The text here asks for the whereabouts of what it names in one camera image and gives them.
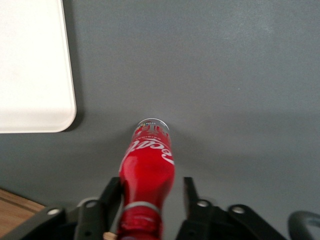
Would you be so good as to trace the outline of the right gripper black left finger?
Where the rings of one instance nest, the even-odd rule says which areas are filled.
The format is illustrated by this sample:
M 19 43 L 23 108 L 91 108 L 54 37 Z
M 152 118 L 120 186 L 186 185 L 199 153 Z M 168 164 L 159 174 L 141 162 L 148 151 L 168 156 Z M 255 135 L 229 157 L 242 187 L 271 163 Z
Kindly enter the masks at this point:
M 88 199 L 78 208 L 75 240 L 102 240 L 113 225 L 122 200 L 119 177 L 113 177 L 97 199 Z

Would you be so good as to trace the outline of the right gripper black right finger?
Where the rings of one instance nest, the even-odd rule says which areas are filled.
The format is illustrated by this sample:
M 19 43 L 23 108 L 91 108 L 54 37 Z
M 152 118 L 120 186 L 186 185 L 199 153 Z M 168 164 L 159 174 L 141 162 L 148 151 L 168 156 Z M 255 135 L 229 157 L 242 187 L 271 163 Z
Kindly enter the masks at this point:
M 197 193 L 192 177 L 183 178 L 186 219 L 177 240 L 248 240 L 249 234 L 230 214 Z

